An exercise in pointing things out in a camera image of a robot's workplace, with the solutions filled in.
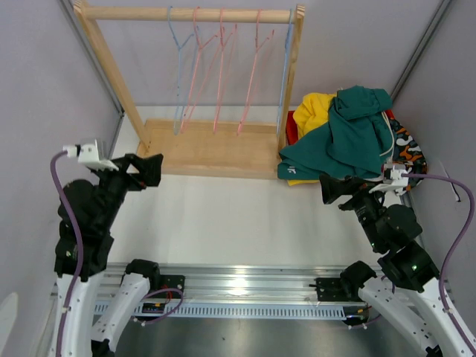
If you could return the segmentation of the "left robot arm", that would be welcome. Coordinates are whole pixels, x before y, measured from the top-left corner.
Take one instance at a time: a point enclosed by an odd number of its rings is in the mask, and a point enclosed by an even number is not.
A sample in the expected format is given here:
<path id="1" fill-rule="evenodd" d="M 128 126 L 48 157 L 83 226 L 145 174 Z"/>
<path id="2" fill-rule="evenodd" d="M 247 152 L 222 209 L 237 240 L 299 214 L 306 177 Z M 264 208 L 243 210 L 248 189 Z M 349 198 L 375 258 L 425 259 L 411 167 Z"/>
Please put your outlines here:
<path id="1" fill-rule="evenodd" d="M 96 158 L 85 166 L 98 177 L 97 184 L 77 179 L 61 185 L 58 160 L 80 160 L 82 154 L 79 147 L 69 147 L 50 162 L 60 199 L 54 262 L 58 306 L 50 356 L 113 356 L 135 307 L 143 298 L 154 297 L 161 290 L 159 265 L 135 259 L 127 265 L 120 291 L 103 322 L 93 324 L 92 307 L 114 242 L 112 224 L 127 193 L 159 185 L 164 156 L 141 158 L 130 153 L 113 160 Z"/>

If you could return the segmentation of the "orange camouflage shorts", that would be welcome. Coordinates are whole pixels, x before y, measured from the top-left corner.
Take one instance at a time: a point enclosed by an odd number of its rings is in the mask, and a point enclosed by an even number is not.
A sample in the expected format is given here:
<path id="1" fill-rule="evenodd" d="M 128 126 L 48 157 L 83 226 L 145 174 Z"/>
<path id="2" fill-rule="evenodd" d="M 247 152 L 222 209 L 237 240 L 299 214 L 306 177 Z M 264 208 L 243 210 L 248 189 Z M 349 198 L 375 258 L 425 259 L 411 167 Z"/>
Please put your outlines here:
<path id="1" fill-rule="evenodd" d="M 426 174 L 428 164 L 419 144 L 413 139 L 410 132 L 394 117 L 391 110 L 385 111 L 395 144 L 393 149 L 393 163 L 405 165 L 409 173 Z"/>

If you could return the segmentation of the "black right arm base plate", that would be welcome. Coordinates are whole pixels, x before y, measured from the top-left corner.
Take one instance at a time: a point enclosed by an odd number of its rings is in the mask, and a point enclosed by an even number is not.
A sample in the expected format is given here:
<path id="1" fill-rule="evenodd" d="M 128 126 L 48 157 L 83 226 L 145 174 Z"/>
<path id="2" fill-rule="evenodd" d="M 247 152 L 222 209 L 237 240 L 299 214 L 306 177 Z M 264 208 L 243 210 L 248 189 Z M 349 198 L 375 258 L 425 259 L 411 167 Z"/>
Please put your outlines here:
<path id="1" fill-rule="evenodd" d="M 359 298 L 347 292 L 337 277 L 317 277 L 309 284 L 320 302 L 356 302 Z"/>

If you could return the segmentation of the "green shorts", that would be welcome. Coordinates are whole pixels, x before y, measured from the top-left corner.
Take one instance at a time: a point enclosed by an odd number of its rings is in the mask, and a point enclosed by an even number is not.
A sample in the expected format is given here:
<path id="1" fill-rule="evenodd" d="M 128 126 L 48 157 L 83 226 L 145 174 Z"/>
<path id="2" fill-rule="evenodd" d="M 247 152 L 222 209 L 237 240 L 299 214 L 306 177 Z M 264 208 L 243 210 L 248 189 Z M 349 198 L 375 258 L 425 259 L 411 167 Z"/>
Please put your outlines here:
<path id="1" fill-rule="evenodd" d="M 390 124 L 382 116 L 392 105 L 384 89 L 338 90 L 329 104 L 328 121 L 279 152 L 277 177 L 317 181 L 327 174 L 376 180 L 394 146 Z"/>

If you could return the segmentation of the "blue hanger with green shorts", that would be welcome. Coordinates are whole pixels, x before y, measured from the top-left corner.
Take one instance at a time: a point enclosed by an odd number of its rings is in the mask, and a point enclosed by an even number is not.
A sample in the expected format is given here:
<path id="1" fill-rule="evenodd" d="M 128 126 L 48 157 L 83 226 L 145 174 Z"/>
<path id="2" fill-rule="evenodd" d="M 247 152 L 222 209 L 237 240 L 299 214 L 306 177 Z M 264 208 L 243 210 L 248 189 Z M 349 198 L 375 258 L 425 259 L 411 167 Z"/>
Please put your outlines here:
<path id="1" fill-rule="evenodd" d="M 185 100 L 185 95 L 182 93 L 182 75 L 184 73 L 184 63 L 183 63 L 182 52 L 184 48 L 187 46 L 188 42 L 191 39 L 194 39 L 196 35 L 194 33 L 190 33 L 183 42 L 179 41 L 172 24 L 172 19 L 171 19 L 172 9 L 173 9 L 173 6 L 169 6 L 167 9 L 167 24 L 170 29 L 170 33 L 172 35 L 172 38 L 176 45 L 176 50 L 177 50 L 176 109 L 175 109 L 174 118 L 173 118 L 173 134 L 178 135 L 181 130 L 185 107 L 187 104 L 187 101 Z"/>

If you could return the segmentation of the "pink wire hanger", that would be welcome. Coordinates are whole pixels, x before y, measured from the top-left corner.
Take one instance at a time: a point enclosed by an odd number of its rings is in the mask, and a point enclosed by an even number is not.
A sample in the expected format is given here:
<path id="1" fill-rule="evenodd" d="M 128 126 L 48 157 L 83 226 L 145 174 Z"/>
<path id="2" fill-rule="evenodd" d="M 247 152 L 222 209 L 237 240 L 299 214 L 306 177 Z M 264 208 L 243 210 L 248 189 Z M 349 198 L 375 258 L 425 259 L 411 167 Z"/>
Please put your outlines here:
<path id="1" fill-rule="evenodd" d="M 256 91 L 256 87 L 258 84 L 258 79 L 257 79 L 257 67 L 258 67 L 258 61 L 260 57 L 260 51 L 262 47 L 274 36 L 274 31 L 271 31 L 271 34 L 268 35 L 263 41 L 260 41 L 260 20 L 262 17 L 263 9 L 259 9 L 257 11 L 257 20 L 256 20 L 256 27 L 255 27 L 255 37 L 254 37 L 254 60 L 253 60 L 253 65 L 251 69 L 251 74 L 249 77 L 249 82 L 248 82 L 248 90 L 246 94 L 246 99 L 245 99 L 245 105 L 244 109 L 242 112 L 242 116 L 239 120 L 238 128 L 237 128 L 237 135 L 239 135 L 245 125 L 245 121 L 248 117 L 249 110 L 251 108 L 251 103 L 254 98 L 254 93 Z"/>

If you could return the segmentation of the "pink hanger with yellow shorts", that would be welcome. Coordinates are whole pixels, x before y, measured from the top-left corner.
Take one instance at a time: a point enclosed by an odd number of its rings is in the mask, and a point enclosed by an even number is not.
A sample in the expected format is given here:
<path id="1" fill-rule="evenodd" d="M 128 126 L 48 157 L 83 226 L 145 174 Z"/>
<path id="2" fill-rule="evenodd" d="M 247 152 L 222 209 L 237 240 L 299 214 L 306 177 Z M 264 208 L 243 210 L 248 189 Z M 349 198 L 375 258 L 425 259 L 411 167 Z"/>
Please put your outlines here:
<path id="1" fill-rule="evenodd" d="M 200 6 L 197 6 L 193 11 L 193 38 L 196 40 L 196 55 L 194 56 L 192 77 L 190 78 L 190 89 L 187 96 L 187 104 L 182 112 L 181 125 L 179 128 L 179 132 L 181 134 L 185 133 L 193 111 L 196 108 L 196 104 L 198 103 L 198 99 L 200 98 L 200 95 L 202 93 L 202 87 L 206 84 L 208 78 L 208 75 L 206 74 L 205 78 L 202 80 L 202 83 L 200 84 L 200 86 L 198 86 L 197 76 L 199 73 L 199 66 L 202 59 L 203 51 L 209 46 L 210 43 L 212 43 L 215 39 L 218 38 L 218 34 L 215 33 L 207 40 L 202 39 L 202 35 L 197 22 L 200 10 Z"/>

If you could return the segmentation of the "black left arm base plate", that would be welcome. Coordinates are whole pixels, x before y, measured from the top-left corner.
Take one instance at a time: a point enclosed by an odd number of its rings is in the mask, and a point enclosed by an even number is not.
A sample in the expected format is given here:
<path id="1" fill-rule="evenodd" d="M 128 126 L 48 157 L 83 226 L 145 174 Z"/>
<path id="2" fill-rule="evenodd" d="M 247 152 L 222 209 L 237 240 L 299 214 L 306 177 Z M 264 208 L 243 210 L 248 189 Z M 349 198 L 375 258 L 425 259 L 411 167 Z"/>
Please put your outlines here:
<path id="1" fill-rule="evenodd" d="M 184 291 L 186 277 L 184 275 L 177 274 L 163 274 L 159 281 L 159 289 L 180 289 Z M 180 294 L 178 292 L 162 292 L 158 295 L 159 299 L 179 299 Z"/>

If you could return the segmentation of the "light blue wire hanger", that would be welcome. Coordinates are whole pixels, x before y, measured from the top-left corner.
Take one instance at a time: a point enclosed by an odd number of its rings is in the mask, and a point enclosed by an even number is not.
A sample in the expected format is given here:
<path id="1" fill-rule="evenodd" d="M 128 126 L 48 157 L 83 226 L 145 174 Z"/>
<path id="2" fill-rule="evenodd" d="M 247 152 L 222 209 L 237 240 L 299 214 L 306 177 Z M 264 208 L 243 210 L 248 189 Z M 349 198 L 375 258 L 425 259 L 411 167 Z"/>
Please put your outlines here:
<path id="1" fill-rule="evenodd" d="M 280 125 L 282 121 L 282 113 L 283 113 L 283 102 L 284 102 L 284 95 L 285 95 L 285 81 L 286 81 L 286 75 L 288 71 L 288 64 L 289 64 L 289 43 L 292 35 L 292 20 L 294 18 L 294 11 L 293 9 L 290 9 L 289 12 L 289 21 L 288 21 L 288 27 L 286 31 L 286 38 L 284 42 L 284 60 L 283 60 L 283 71 L 282 71 L 282 77 L 281 77 L 281 86 L 280 86 L 280 98 L 279 98 L 279 104 L 278 104 L 278 110 L 277 110 L 277 131 L 276 135 L 277 138 L 279 138 L 280 134 Z"/>

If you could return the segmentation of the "yellow shorts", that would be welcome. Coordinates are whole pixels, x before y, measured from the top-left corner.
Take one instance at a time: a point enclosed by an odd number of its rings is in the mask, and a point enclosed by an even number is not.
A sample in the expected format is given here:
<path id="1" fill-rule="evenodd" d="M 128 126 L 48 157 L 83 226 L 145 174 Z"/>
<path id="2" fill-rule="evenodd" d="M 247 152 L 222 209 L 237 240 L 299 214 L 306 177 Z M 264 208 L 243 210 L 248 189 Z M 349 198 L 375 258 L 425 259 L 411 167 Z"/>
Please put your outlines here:
<path id="1" fill-rule="evenodd" d="M 329 109 L 336 93 L 310 93 L 293 111 L 296 126 L 295 139 L 281 150 L 284 177 L 288 185 L 317 183 L 320 174 L 329 172 L 331 162 L 326 153 L 329 143 Z"/>

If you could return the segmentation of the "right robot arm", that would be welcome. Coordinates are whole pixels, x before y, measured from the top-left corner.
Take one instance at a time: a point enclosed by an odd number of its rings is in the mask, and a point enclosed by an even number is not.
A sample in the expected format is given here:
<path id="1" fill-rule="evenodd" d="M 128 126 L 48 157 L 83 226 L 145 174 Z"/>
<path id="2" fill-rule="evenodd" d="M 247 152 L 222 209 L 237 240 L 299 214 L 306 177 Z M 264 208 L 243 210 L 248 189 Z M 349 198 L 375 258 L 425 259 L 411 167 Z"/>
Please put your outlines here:
<path id="1" fill-rule="evenodd" d="M 437 268 L 427 251 L 416 242 L 422 233 L 414 211 L 405 205 L 383 205 L 385 193 L 402 188 L 409 179 L 425 174 L 390 169 L 381 182 L 348 176 L 320 177 L 324 204 L 340 196 L 339 206 L 352 211 L 373 249 L 386 278 L 413 303 L 409 309 L 368 264 L 357 261 L 340 274 L 340 292 L 348 300 L 370 304 L 420 356 L 474 356 L 475 336 L 452 303 L 444 284 L 444 268 Z"/>

